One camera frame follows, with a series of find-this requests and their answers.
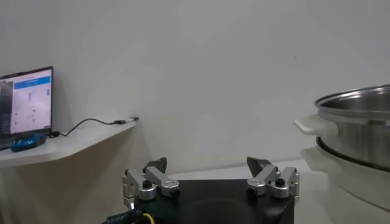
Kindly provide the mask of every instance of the black platform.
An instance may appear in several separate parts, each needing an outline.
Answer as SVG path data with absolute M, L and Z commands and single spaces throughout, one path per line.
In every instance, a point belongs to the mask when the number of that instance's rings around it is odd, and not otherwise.
M 293 224 L 294 198 L 269 193 L 247 196 L 247 180 L 180 180 L 175 201 L 158 193 L 152 201 L 135 200 L 135 208 L 154 215 L 156 224 Z

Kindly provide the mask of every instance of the pot rim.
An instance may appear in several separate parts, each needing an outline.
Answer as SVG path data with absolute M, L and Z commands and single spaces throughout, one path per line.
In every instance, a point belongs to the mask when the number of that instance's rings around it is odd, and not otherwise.
M 367 117 L 367 118 L 374 118 L 374 119 L 390 119 L 390 111 L 381 111 L 381 110 L 350 110 L 350 109 L 340 109 L 340 108 L 331 108 L 331 107 L 325 107 L 323 104 L 327 102 L 331 102 L 332 100 L 337 99 L 353 99 L 355 97 L 358 97 L 362 94 L 367 93 L 375 93 L 380 91 L 390 91 L 390 84 L 387 85 L 378 85 L 378 86 L 370 86 L 365 88 L 357 88 L 357 89 L 350 89 L 347 91 L 342 91 L 334 94 L 330 94 L 324 97 L 319 98 L 318 100 L 314 101 L 314 105 L 321 111 L 330 113 L 330 114 L 337 114 L 341 116 L 348 116 L 348 117 Z

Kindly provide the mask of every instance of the screw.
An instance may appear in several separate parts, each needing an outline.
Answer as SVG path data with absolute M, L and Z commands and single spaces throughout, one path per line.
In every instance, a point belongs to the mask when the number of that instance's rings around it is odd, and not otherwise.
M 152 187 L 152 182 L 151 181 L 149 181 L 149 180 L 144 180 L 143 182 L 142 182 L 142 188 L 143 189 L 149 189 L 149 188 L 151 188 Z
M 284 179 L 279 178 L 279 179 L 275 180 L 275 185 L 277 187 L 283 187 L 285 185 Z

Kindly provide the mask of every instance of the blue object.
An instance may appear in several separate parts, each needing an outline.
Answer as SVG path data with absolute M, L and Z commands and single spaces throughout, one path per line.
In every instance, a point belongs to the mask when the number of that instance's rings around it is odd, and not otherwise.
M 32 133 L 15 138 L 10 145 L 13 152 L 32 149 L 46 142 L 46 137 L 41 133 Z

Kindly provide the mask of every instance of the black cable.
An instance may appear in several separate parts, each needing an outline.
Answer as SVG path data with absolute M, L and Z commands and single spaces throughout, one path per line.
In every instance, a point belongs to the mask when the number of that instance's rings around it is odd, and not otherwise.
M 137 121 L 138 120 L 138 117 L 131 117 L 134 121 Z M 72 131 L 74 131 L 78 126 L 80 126 L 82 123 L 86 122 L 86 121 L 96 121 L 98 123 L 101 123 L 101 124 L 104 124 L 104 125 L 113 125 L 113 124 L 126 124 L 127 121 L 126 120 L 116 120 L 116 121 L 113 121 L 113 122 L 104 122 L 104 121 L 100 121 L 98 119 L 95 119 L 95 118 L 87 118 L 87 119 L 84 119 L 82 121 L 80 121 L 76 126 L 74 126 L 72 129 L 70 129 L 66 134 L 63 134 L 63 133 L 60 133 L 57 131 L 54 131 L 52 132 L 49 136 L 51 138 L 55 138 L 57 137 L 58 135 L 62 135 L 64 137 L 67 137 Z

